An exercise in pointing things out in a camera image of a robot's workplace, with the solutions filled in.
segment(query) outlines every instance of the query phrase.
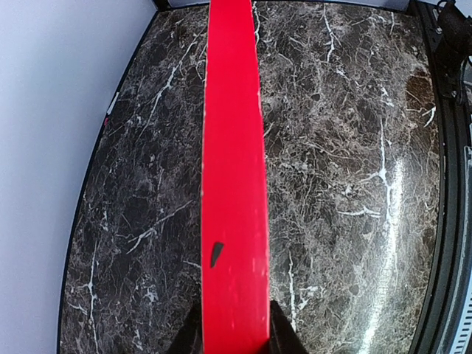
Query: marble tile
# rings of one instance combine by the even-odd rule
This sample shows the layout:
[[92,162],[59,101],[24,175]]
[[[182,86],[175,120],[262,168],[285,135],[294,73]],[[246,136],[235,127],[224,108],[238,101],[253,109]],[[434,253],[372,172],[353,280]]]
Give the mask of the marble tile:
[[[62,353],[165,353],[200,296],[208,8],[158,15],[105,127],[72,242]],[[417,21],[254,3],[271,297],[310,353],[404,353],[437,222]]]

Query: white wall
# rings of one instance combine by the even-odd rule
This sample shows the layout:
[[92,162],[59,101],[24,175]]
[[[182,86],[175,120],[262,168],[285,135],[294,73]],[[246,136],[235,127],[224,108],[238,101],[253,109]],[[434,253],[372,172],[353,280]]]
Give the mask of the white wall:
[[151,0],[0,1],[0,353],[55,353],[66,249]]

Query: dark spot on red strip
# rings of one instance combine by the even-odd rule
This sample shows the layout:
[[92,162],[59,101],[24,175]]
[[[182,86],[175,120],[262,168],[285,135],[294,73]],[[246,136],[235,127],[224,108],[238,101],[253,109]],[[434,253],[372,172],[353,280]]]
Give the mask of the dark spot on red strip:
[[213,245],[213,250],[212,250],[212,263],[210,264],[210,268],[213,268],[216,266],[216,261],[220,257],[221,251],[223,251],[224,244],[221,242],[215,242]]

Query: black rubber edge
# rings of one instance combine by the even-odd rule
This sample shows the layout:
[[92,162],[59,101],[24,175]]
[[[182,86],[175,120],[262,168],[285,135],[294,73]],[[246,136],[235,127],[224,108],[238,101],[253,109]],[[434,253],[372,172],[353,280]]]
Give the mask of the black rubber edge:
[[436,31],[434,6],[413,1],[412,8],[423,30],[436,102],[440,206],[431,275],[409,353],[449,353],[471,275],[472,233],[468,221],[472,218],[466,215],[468,208],[465,205],[466,193],[470,193],[465,185],[469,172],[465,154],[471,146],[471,116],[468,104],[458,105],[453,95],[446,91],[445,72],[435,60],[434,51],[441,35]]
[[[371,9],[377,9],[377,10],[384,10],[384,11],[389,11],[391,13],[402,13],[404,15],[414,15],[411,10],[409,10],[410,6],[408,6],[405,10],[393,10],[389,9],[388,7],[379,7],[379,6],[371,6],[371,5],[366,5],[366,4],[353,4],[351,2],[345,2],[345,1],[336,1],[336,0],[268,0],[269,2],[312,2],[312,3],[318,3],[318,4],[340,4],[340,5],[346,5],[346,6],[361,6],[361,7],[368,7]],[[171,7],[171,10],[180,10],[180,9],[188,9],[191,7],[200,7],[200,6],[208,6],[208,2],[202,2],[201,4],[191,4],[191,5],[184,5],[180,7]]]
[[157,10],[160,13],[163,11],[169,11],[172,9],[168,0],[153,0],[153,3],[156,5]]
[[[146,27],[146,30],[144,31],[141,39],[139,40],[138,44],[136,45],[134,53],[131,56],[131,59],[130,59],[128,65],[126,66],[125,72],[123,73],[123,76],[121,77],[121,80],[118,83],[117,89],[116,89],[112,99],[114,99],[116,97],[117,93],[119,93],[121,91],[122,85],[125,82],[126,77],[128,76],[130,68],[133,65],[134,59],[136,58],[136,56],[138,54],[138,51],[141,48],[142,42],[146,38],[146,35],[148,34],[148,32],[149,32],[149,30],[150,30],[150,28],[151,28],[151,26],[154,22],[154,19],[157,16],[157,14],[158,14],[158,12],[156,12],[154,14],[154,16],[150,20],[148,26]],[[60,290],[59,318],[58,318],[58,338],[57,338],[57,344],[56,344],[57,345],[57,348],[56,348],[56,353],[57,354],[60,354],[60,335],[61,335],[60,324],[62,322],[63,303],[64,303],[64,296],[65,296],[65,293],[66,293],[67,269],[69,267],[69,258],[70,258],[71,249],[72,249],[72,238],[74,236],[74,232],[75,232],[75,229],[77,227],[77,222],[79,221],[79,212],[80,212],[80,207],[82,205],[83,194],[86,191],[87,181],[89,180],[91,167],[93,165],[94,158],[95,158],[95,155],[97,153],[98,147],[100,146],[100,141],[103,137],[103,131],[105,129],[105,121],[106,121],[107,118],[108,118],[108,115],[105,114],[105,117],[103,119],[102,127],[101,127],[100,132],[98,133],[98,136],[97,136],[97,141],[95,142],[94,149],[91,153],[90,161],[88,162],[86,175],[83,179],[82,187],[80,189],[80,194],[79,194],[79,200],[77,202],[77,208],[75,210],[74,221],[72,222],[71,234],[69,236],[69,244],[67,246],[66,262],[64,264],[64,273],[63,273],[63,278],[62,278],[62,286],[61,286],[61,290]]]

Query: red plastic sheet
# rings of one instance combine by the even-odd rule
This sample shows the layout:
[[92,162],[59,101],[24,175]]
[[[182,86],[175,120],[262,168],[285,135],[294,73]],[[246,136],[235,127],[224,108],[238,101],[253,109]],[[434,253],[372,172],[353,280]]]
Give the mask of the red plastic sheet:
[[250,0],[210,3],[202,169],[204,353],[265,353],[268,210]]

